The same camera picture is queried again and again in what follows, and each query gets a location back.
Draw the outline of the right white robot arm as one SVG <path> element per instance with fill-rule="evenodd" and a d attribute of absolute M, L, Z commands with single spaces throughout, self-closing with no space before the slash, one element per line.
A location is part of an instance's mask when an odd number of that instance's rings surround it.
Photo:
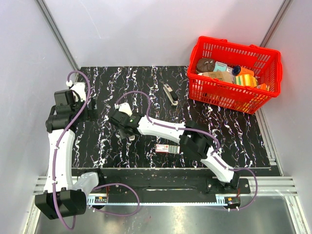
<path fill-rule="evenodd" d="M 170 123 L 140 113 L 128 115 L 120 110 L 114 111 L 109 122 L 124 137 L 154 136 L 177 143 L 184 156 L 201 162 L 214 173 L 225 192 L 233 193 L 238 189 L 239 174 L 218 155 L 217 139 L 195 122 Z"/>

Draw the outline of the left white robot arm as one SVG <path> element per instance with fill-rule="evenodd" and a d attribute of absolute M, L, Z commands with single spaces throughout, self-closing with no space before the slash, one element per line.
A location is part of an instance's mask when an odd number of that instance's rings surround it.
<path fill-rule="evenodd" d="M 85 91 L 56 91 L 54 99 L 45 123 L 50 145 L 48 175 L 43 193 L 35 196 L 36 207 L 50 220 L 84 214 L 89 193 L 100 193 L 106 186 L 97 169 L 83 173 L 77 182 L 72 179 L 75 127 L 90 120 Z"/>

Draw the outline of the red white staple box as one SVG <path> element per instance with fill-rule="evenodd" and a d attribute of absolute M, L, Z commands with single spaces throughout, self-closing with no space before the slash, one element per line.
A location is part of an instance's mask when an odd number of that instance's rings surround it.
<path fill-rule="evenodd" d="M 168 144 L 157 144 L 155 151 L 157 153 L 179 154 L 180 146 L 168 145 Z"/>

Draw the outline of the brown round object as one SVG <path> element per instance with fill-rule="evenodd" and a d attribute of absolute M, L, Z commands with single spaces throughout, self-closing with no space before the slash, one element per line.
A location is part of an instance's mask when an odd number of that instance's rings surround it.
<path fill-rule="evenodd" d="M 196 64 L 196 72 L 212 72 L 215 68 L 215 60 L 211 58 L 201 58 Z"/>

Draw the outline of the teal small box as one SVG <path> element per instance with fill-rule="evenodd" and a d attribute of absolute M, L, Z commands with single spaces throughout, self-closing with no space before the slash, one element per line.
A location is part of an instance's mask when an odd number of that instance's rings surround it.
<path fill-rule="evenodd" d="M 214 72 L 224 72 L 227 71 L 228 65 L 219 61 L 215 62 Z"/>

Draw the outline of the brown cardboard package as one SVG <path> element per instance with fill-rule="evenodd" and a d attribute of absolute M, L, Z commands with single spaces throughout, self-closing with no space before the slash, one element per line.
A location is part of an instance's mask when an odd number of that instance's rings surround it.
<path fill-rule="evenodd" d="M 228 82 L 228 83 L 235 82 L 235 76 L 227 71 L 204 72 L 204 73 L 198 73 L 198 75 L 209 77 L 212 79 L 218 79 L 219 81 Z"/>

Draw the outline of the blue capped orange bottle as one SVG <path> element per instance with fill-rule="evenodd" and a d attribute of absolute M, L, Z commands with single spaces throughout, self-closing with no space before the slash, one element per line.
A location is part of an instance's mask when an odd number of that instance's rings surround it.
<path fill-rule="evenodd" d="M 248 74 L 248 75 L 251 75 L 251 76 L 254 76 L 254 71 L 250 70 L 250 69 L 247 69 L 245 67 L 242 67 L 242 66 L 234 66 L 233 69 L 232 69 L 232 74 L 234 76 L 239 76 L 239 75 L 245 75 L 245 74 Z"/>

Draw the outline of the red plastic basket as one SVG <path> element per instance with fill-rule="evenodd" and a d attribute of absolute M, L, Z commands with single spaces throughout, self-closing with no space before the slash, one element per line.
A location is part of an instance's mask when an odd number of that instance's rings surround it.
<path fill-rule="evenodd" d="M 255 87 L 240 86 L 235 82 L 200 76 L 196 72 L 196 64 L 201 58 L 227 64 L 227 72 L 231 74 L 233 67 L 237 65 L 250 69 L 254 71 L 258 85 L 265 83 L 270 86 L 270 90 L 263 91 Z M 190 99 L 253 114 L 281 92 L 281 53 L 256 45 L 247 46 L 231 43 L 226 39 L 201 36 L 192 50 L 187 76 Z"/>

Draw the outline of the yellow green sponge pack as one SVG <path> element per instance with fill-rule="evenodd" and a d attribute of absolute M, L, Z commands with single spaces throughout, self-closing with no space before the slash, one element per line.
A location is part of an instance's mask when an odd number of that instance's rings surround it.
<path fill-rule="evenodd" d="M 257 79 L 250 74 L 242 74 L 235 77 L 235 83 L 240 86 L 256 87 Z"/>

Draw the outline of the orange small box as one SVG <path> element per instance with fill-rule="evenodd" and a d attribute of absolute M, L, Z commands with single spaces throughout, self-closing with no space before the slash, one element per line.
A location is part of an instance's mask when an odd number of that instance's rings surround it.
<path fill-rule="evenodd" d="M 265 84 L 265 83 L 259 84 L 258 86 L 256 86 L 256 88 L 263 90 L 263 91 L 269 91 L 270 90 L 270 86 Z"/>

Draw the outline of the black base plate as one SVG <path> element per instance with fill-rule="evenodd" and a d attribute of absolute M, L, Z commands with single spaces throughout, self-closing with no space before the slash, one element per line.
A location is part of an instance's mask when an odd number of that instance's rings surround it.
<path fill-rule="evenodd" d="M 246 178 L 233 188 L 217 180 L 209 169 L 97 169 L 101 183 L 89 204 L 110 206 L 226 206 L 229 197 L 250 195 Z"/>

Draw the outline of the aluminium rail frame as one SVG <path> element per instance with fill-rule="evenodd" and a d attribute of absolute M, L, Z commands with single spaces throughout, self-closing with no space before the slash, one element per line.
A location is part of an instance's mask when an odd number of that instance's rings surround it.
<path fill-rule="evenodd" d="M 108 193 L 91 192 L 89 206 L 228 206 L 234 198 L 259 196 L 296 196 L 293 180 L 288 177 L 242 178 L 236 191 L 223 192 L 216 187 L 216 179 L 196 180 L 197 186 L 138 187 L 132 190 L 123 186 L 111 186 Z"/>

